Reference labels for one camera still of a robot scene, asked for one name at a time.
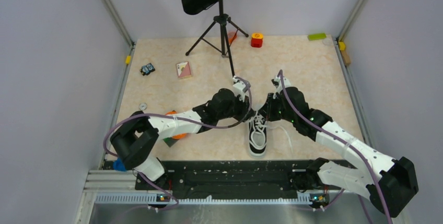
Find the black white sneaker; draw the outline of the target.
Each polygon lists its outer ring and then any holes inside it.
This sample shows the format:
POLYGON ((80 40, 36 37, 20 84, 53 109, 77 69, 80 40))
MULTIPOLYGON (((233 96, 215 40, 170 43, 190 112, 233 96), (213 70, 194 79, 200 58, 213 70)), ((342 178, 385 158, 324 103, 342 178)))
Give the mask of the black white sneaker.
POLYGON ((262 158, 266 154, 267 147, 267 130, 268 129, 280 129, 287 137, 290 153, 294 154, 294 148, 292 139, 286 130, 281 125, 269 126, 267 119, 262 116, 258 111, 254 116, 247 120, 248 123, 248 148, 252 158, 262 158))

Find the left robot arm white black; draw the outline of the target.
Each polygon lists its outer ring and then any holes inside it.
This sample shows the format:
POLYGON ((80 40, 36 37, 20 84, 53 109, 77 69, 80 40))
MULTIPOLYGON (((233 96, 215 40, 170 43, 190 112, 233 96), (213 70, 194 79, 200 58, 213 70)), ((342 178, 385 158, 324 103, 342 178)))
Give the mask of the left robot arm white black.
POLYGON ((168 181, 166 169, 150 154, 158 140, 220 129, 218 122, 223 119, 244 122, 251 111, 251 102, 251 92, 220 89, 205 104, 182 113, 163 115, 137 111, 111 128, 104 142, 112 144, 114 155, 121 159, 126 170, 143 174, 153 188, 161 189, 168 181))

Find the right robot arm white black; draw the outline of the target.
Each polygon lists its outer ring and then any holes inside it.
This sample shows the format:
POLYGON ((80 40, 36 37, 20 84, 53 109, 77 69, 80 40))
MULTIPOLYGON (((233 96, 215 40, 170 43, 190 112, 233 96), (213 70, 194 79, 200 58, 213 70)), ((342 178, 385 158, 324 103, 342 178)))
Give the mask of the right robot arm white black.
POLYGON ((418 193, 414 163, 385 155, 349 132, 321 110, 310 108, 296 87, 269 93, 258 114, 266 122, 285 120, 298 133, 327 146, 352 165, 348 168, 328 159, 312 162, 306 181, 312 188, 337 186, 362 196, 381 213, 396 218, 418 193))

